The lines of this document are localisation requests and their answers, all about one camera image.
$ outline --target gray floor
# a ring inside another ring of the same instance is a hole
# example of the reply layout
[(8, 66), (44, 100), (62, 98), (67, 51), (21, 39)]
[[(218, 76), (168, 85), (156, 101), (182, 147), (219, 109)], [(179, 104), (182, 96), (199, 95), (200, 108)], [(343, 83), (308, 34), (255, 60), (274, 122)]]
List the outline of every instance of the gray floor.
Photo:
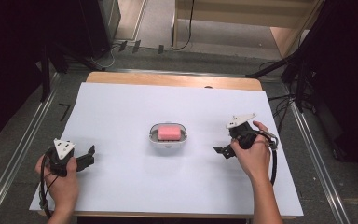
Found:
[[(141, 34), (143, 27), (141, 26), (138, 37), (145, 36)], [(270, 36), (263, 35), (260, 38), (265, 38), (270, 44), (273, 43)], [(143, 38), (143, 43), (146, 43), (146, 40), (146, 37)], [(249, 40), (249, 43), (252, 43), (252, 41), (254, 43), (258, 42), (252, 39)], [(136, 54), (131, 53), (131, 47), (122, 52), (117, 52), (115, 49), (113, 51), (115, 56), (114, 66), (107, 70), (163, 70), (216, 73), (221, 74), (221, 76), (243, 77), (243, 75), (259, 70), (260, 65), (264, 67), (263, 63), (277, 59), (276, 55), (273, 56), (274, 54), (266, 53), (263, 55), (257, 47), (252, 50), (246, 50), (249, 54), (246, 56), (237, 55), (237, 53), (228, 49), (221, 50), (225, 52), (224, 55), (214, 54), (214, 51), (208, 51), (207, 48), (208, 46), (204, 46), (202, 53), (191, 50), (165, 51), (161, 55), (157, 54), (156, 49), (140, 49)], [(99, 63), (110, 64), (111, 57), (106, 55)], [(52, 144), (52, 139), (61, 136), (65, 122), (70, 115), (69, 113), (61, 121), (65, 107), (59, 104), (70, 104), (72, 105), (71, 108), (73, 108), (79, 85), (86, 80), (89, 72), (78, 63), (70, 63), (68, 73), (60, 74), (61, 82), (56, 86), (57, 92), (48, 113), (44, 117), (34, 141), (25, 155), (20, 170), (17, 172), (6, 198), (0, 206), (0, 223), (41, 223), (46, 221), (44, 217), (28, 211), (34, 195), (34, 188), (38, 182), (38, 176), (34, 173), (34, 165), (38, 157), (47, 150), (47, 146)], [(260, 78), (263, 90), (268, 96), (286, 94), (283, 84), (279, 81), (281, 73), (282, 69), (272, 72), (267, 77)], [(40, 105), (40, 95), (40, 89), (31, 95), (0, 133), (0, 176), (26, 131), (34, 112)], [(270, 103), (272, 111), (275, 110), (275, 106), (279, 102), (272, 101)], [(351, 223), (358, 223), (358, 164), (335, 160), (332, 155), (332, 147), (318, 118), (307, 110), (305, 111), (305, 116), (326, 167), (344, 202)], [(288, 110), (280, 137), (295, 181), (298, 197), (304, 210), (303, 217), (285, 220), (285, 223), (335, 223), (336, 221), (326, 200), (321, 181), (316, 174), (310, 154), (291, 110)]]

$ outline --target table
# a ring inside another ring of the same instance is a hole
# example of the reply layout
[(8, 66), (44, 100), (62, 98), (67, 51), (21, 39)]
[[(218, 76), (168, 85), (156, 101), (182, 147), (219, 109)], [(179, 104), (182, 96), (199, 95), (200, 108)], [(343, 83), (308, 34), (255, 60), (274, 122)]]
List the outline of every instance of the table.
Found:
[[(213, 89), (198, 88), (205, 86)], [(225, 124), (237, 108), (256, 112), (277, 132), (267, 97), (255, 79), (91, 73), (62, 134), (62, 140), (76, 143), (76, 156), (91, 145), (96, 149), (95, 164), (78, 175), (82, 193), (75, 215), (252, 217), (249, 178), (238, 160), (226, 160), (213, 150), (229, 143)], [(151, 147), (148, 131), (160, 121), (185, 125), (188, 139), (182, 148)], [(283, 217), (303, 215), (281, 145), (274, 188)], [(36, 192), (31, 210), (40, 210), (38, 200)]]
[[(282, 57), (286, 57), (304, 30), (316, 20), (323, 0), (196, 0), (193, 20), (268, 26)], [(179, 19), (190, 19), (192, 0), (176, 0), (173, 46)]]

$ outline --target pink soap bar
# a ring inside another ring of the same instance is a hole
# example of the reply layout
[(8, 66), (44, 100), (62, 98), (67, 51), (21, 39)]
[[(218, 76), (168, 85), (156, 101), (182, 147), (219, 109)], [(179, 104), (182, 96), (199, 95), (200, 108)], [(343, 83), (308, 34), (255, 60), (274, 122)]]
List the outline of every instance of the pink soap bar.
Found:
[(180, 127), (172, 125), (161, 125), (157, 130), (158, 140), (177, 141), (180, 140)]

